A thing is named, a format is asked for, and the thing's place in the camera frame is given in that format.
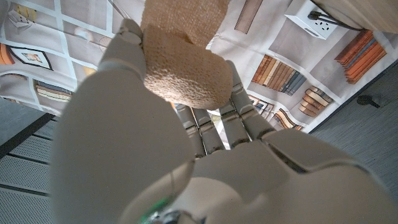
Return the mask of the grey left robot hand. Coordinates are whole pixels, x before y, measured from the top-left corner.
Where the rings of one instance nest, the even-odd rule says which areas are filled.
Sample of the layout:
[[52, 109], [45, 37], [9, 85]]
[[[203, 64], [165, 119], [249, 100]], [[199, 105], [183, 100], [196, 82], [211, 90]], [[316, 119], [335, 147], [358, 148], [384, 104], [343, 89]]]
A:
[[58, 122], [51, 162], [57, 223], [396, 223], [377, 177], [341, 150], [275, 130], [238, 75], [210, 118], [171, 107], [143, 84], [143, 34], [122, 21], [98, 71]]

